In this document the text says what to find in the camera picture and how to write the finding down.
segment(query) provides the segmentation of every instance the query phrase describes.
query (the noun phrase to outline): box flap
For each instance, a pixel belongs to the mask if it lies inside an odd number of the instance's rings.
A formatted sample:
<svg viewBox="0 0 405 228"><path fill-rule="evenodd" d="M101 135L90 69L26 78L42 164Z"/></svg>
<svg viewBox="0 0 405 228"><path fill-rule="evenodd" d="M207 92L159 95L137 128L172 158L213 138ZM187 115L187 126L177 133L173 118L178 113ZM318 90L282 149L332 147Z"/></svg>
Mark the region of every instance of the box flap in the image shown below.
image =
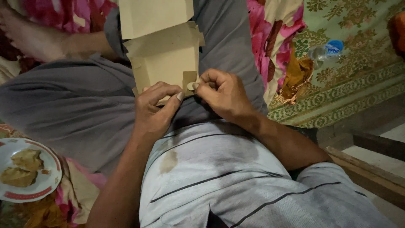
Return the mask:
<svg viewBox="0 0 405 228"><path fill-rule="evenodd" d="M119 0L123 39L139 38L185 23L194 15L193 0Z"/></svg>

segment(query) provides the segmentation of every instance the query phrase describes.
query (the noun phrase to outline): foot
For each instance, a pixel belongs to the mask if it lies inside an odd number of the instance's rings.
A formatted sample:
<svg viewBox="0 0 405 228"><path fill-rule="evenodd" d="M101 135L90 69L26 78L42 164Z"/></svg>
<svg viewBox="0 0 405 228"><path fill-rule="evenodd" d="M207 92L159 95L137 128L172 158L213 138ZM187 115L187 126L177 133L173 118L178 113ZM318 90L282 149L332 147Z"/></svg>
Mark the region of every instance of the foot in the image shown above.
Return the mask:
<svg viewBox="0 0 405 228"><path fill-rule="evenodd" d="M64 42L69 34L31 22L0 0L0 29L11 45L43 62L66 58Z"/></svg>

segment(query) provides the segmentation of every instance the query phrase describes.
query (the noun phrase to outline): white plate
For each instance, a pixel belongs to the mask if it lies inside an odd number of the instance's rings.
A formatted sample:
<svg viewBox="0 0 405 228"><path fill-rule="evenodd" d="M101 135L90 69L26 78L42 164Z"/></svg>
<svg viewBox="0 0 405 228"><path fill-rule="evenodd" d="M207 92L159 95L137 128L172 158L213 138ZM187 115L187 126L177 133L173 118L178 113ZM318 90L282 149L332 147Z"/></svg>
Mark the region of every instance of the white plate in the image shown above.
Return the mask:
<svg viewBox="0 0 405 228"><path fill-rule="evenodd" d="M11 156L26 148L41 150L39 157L44 161L44 170L50 173L42 174L39 170L35 183L28 187L9 186L0 181L0 200L14 203L40 200L55 191L62 179L62 167L55 153L41 143L25 138L0 139L0 172L7 167L16 167Z"/></svg>

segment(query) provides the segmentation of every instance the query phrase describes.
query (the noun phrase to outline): person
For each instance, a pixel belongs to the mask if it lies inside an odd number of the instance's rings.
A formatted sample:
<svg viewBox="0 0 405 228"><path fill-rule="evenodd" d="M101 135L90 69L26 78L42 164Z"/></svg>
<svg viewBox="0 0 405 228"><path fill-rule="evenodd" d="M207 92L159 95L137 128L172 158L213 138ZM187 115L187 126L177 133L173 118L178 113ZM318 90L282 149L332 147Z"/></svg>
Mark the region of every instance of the person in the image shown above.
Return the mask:
<svg viewBox="0 0 405 228"><path fill-rule="evenodd" d="M245 1L194 0L206 45L187 98L164 82L134 98L131 69L102 57L125 59L118 9L105 36L61 35L0 13L13 45L51 61L0 86L0 117L109 177L88 227L394 226L325 151L266 117ZM49 37L59 38L46 46ZM66 55L61 46L75 39L67 46L89 46ZM83 60L92 50L100 53Z"/></svg>

